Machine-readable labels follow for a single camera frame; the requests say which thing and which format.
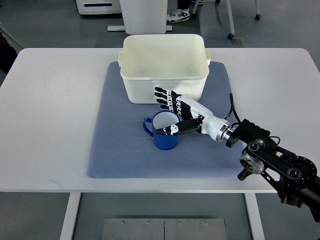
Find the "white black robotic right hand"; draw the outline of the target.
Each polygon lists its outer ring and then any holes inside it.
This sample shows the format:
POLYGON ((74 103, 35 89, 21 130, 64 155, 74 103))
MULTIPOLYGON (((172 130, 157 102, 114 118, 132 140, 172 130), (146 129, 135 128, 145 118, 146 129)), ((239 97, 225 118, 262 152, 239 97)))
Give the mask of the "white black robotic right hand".
POLYGON ((170 110, 181 117, 182 121, 169 126, 158 127, 159 135, 183 135, 191 132, 209 135, 213 140, 221 142, 231 124, 223 118, 214 116, 212 111, 188 96, 161 87, 155 88, 156 101, 162 109, 170 110))

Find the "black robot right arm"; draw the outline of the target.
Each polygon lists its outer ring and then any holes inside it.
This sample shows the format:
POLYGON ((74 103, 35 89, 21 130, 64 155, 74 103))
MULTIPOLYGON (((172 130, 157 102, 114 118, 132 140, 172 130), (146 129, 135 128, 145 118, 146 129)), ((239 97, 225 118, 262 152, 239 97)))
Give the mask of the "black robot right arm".
POLYGON ((320 221, 320 178, 316 165, 278 145, 270 132, 244 119, 237 128, 225 123, 216 139, 232 148, 237 141, 246 147, 240 163, 243 170, 238 179, 261 175, 276 191, 281 203, 301 208, 309 207, 315 222, 320 221))

